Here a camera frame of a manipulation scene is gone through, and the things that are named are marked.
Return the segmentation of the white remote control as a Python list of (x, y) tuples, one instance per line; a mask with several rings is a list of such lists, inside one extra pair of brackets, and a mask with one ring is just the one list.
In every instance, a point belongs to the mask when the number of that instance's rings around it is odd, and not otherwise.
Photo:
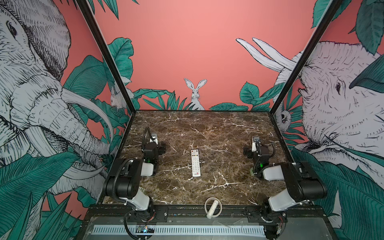
[(200, 168), (199, 150), (191, 150), (191, 161), (192, 161), (192, 175), (193, 175), (193, 177), (200, 177), (201, 176), (201, 168)]

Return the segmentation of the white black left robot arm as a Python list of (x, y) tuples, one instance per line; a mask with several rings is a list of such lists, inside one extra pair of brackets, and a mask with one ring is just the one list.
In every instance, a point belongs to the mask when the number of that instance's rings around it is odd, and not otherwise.
[(141, 159), (116, 159), (105, 183), (103, 194), (118, 203), (131, 207), (143, 222), (152, 221), (155, 207), (151, 197), (139, 189), (142, 177), (155, 176), (159, 168), (159, 156), (166, 152), (163, 142), (144, 145)]

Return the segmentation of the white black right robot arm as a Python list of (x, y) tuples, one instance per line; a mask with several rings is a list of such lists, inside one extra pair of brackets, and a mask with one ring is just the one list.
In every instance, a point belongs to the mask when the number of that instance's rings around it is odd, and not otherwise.
[(272, 223), (282, 218), (287, 209), (324, 199), (328, 189), (313, 170), (304, 161), (298, 163), (282, 162), (270, 164), (269, 159), (275, 155), (260, 142), (253, 142), (252, 146), (244, 147), (243, 154), (253, 160), (250, 173), (253, 177), (265, 181), (284, 181), (286, 188), (278, 194), (269, 197), (260, 207), (260, 215), (266, 223)]

